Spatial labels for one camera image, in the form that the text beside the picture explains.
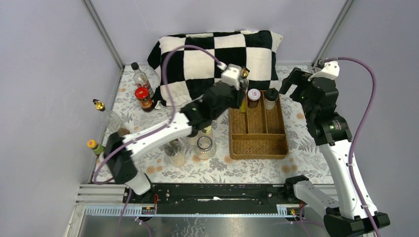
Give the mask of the small yellow oil bottle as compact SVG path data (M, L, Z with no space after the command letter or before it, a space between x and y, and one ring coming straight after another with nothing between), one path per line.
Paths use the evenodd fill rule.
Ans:
M244 97L243 100L242 100L242 102L241 102L241 105L240 105L240 108L239 108L239 112L240 113L245 113L246 110L247 110L247 98Z

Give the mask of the glass cruet gold spout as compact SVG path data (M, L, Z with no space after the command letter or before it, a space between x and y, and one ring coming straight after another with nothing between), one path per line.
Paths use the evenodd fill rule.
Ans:
M247 93L247 90L248 90L248 87L249 87L249 80L248 80L249 73L250 73L250 70L248 68L243 67L241 69L240 89L244 93Z

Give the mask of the white lid brown sauce jar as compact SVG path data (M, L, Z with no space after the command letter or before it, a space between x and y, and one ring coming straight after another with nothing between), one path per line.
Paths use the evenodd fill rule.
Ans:
M258 89L250 89L247 93L248 96L248 108L254 109L258 106L261 92Z

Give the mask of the black cap shaker bottle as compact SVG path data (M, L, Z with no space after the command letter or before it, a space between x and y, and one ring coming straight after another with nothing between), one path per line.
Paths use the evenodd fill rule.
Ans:
M279 98L279 92L275 88L269 88L265 91L264 105L266 110L272 110L276 106Z

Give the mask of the yellow cap spice bottle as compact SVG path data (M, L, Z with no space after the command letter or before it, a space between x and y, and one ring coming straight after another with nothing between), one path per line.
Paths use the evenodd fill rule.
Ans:
M211 126L207 126L205 128L203 128L201 130L202 135L203 136L208 136L209 138L211 138L213 140L213 132L212 132L212 127Z

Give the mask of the woven wicker tray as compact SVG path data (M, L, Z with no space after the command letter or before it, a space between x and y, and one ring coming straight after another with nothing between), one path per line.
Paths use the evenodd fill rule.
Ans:
M265 92L258 106L241 113L229 110L229 152L231 159L284 159L289 154L280 100L265 109Z

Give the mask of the black cap salt shaker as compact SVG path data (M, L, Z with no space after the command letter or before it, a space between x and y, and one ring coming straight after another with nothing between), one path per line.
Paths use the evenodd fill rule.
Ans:
M190 146L195 146L197 144L197 140L198 140L198 134L199 131L198 130L192 130L192 133L188 136L186 136L186 142L190 145Z

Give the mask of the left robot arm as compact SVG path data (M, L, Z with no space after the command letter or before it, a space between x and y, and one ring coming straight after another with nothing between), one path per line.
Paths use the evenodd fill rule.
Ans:
M153 198L153 184L145 173L138 171L133 159L169 141L196 134L229 108L238 109L248 85L248 81L241 82L239 87L219 81L200 99L186 104L166 121L125 136L112 133L103 157L115 183L128 186L140 202L149 202Z

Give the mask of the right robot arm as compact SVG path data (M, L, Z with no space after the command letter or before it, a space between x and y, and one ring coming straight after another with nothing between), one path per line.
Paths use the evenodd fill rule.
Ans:
M346 120L336 111L338 90L332 75L313 75L294 68L282 81L279 92L302 105L309 134L323 154L332 175L337 199L315 187L304 175L287 178L283 196L287 202L302 201L322 218L332 237L356 237L389 226L365 186L354 157L353 137Z

